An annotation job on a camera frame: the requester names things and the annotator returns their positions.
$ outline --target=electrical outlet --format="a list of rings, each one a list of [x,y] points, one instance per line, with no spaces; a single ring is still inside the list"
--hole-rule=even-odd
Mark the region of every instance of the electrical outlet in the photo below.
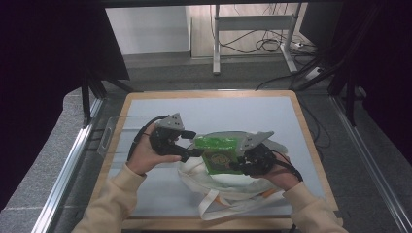
[[[312,80],[313,78],[321,74],[323,71],[324,71],[323,68],[315,67],[315,69],[313,69],[305,78],[306,80]]]

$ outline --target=wooden frame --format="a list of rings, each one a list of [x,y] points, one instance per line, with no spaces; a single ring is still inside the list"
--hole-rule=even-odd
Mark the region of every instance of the wooden frame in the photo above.
[[[265,91],[173,91],[173,92],[143,92],[131,93],[124,101],[120,117],[127,117],[131,102],[136,99],[178,99],[178,98],[236,98],[236,97],[277,97],[287,96],[291,98],[293,109],[299,121],[300,128],[305,138],[315,169],[319,176],[322,189],[326,196],[326,202],[333,211],[338,211],[336,201],[326,178],[324,167],[318,156],[312,136],[306,124],[303,112],[294,92],[289,90],[265,90]],[[96,182],[90,202],[95,200],[108,177],[113,161],[114,152],[119,142],[124,120],[119,120],[108,153],[103,162],[99,177]],[[122,228],[141,230],[273,230],[288,229],[292,221],[288,216],[231,216],[217,220],[204,221],[200,217],[134,217],[127,219]]]

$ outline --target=robotic hand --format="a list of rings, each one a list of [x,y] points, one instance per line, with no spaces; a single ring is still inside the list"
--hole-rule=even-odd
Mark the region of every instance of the robotic hand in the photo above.
[[[176,154],[182,157],[182,162],[186,162],[190,157],[199,157],[203,153],[203,150],[188,150],[175,145],[175,140],[179,136],[183,139],[193,139],[196,135],[193,131],[185,130],[180,115],[175,114],[172,116],[158,116],[152,119],[146,126],[142,127],[133,140],[127,161],[130,159],[131,154],[147,127],[157,120],[159,121],[155,124],[155,131],[150,135],[150,142],[152,149],[156,151],[158,155]]]
[[[235,171],[241,171],[249,176],[263,176],[269,173],[274,166],[283,166],[291,171],[292,174],[302,181],[300,173],[289,162],[283,162],[276,159],[276,156],[263,142],[273,135],[273,131],[257,134],[248,134],[241,144],[240,150],[244,155],[238,157],[238,162],[229,164],[230,168]]]

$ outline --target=metal frame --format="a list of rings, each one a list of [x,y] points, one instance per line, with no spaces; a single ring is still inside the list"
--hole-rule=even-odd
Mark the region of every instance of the metal frame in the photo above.
[[[48,200],[46,201],[45,206],[43,207],[42,212],[40,212],[39,217],[37,218],[36,224],[32,229],[32,233],[40,233],[40,232],[47,232],[51,223],[52,219],[54,218],[54,214],[58,208],[60,200],[63,196],[64,191],[66,190],[67,184],[69,183],[73,171],[76,168],[80,155],[82,154],[84,147],[86,145],[86,141],[91,133],[91,129],[97,122],[97,116],[100,112],[100,108],[103,105],[103,100],[96,99],[91,106],[91,121],[90,124],[80,130],[76,141],[71,148],[69,155],[63,165],[63,168],[60,171],[60,174],[57,177],[56,182],[51,190],[51,194],[49,195]]]
[[[221,55],[219,32],[221,31],[239,31],[239,30],[288,30],[288,37],[285,43],[280,45],[282,54],[288,64],[291,73],[297,72],[293,59],[289,52],[291,40],[296,27],[301,3],[291,16],[251,16],[251,17],[219,17],[220,5],[216,5],[215,12],[215,44],[213,52],[213,74],[221,73]]]
[[[339,117],[342,120],[343,125],[348,131],[349,136],[351,137],[355,147],[357,148],[360,154],[360,158],[362,159],[367,172],[369,173],[372,180],[375,182],[376,188],[378,189],[379,193],[384,199],[400,232],[402,233],[412,232],[412,224],[411,224],[410,219],[408,218],[408,215],[405,212],[405,209],[403,208],[394,190],[391,188],[391,186],[385,179],[385,176],[382,174],[381,170],[376,164],[376,161],[373,158],[372,153],[367,148],[360,133],[358,132],[357,127],[352,126],[350,120],[348,120],[345,117],[345,114],[344,114],[345,108],[340,102],[339,97],[331,96],[330,101],[333,107],[335,108],[335,111],[339,114]]]

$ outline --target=wrist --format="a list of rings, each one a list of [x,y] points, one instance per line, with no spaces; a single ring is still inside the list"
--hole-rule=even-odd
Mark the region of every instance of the wrist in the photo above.
[[[270,181],[285,191],[288,191],[300,183],[299,179],[292,173],[276,175],[276,177],[270,179]]]
[[[146,171],[141,169],[139,166],[134,165],[133,163],[126,162],[126,166],[132,171],[133,173],[139,175],[139,176],[145,176]]]

